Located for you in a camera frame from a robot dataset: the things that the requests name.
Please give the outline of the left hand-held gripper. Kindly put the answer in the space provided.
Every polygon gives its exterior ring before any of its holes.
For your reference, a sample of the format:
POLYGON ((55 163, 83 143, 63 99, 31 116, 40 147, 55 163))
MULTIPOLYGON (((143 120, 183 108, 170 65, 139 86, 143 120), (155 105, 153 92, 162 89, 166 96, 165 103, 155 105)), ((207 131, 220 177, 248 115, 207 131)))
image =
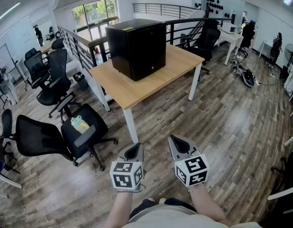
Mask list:
POLYGON ((144 178, 144 151, 141 143, 134 143, 123 149, 111 163, 110 177, 117 190, 140 190, 144 178))

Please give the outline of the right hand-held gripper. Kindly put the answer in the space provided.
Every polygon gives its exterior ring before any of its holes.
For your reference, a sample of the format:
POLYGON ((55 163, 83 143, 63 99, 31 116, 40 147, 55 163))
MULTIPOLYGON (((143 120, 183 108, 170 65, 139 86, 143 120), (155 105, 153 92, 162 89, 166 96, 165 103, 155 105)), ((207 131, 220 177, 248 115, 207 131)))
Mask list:
POLYGON ((210 166, 197 145, 186 137, 173 134, 168 137, 168 142, 175 174, 180 181, 186 187, 206 182, 210 166))

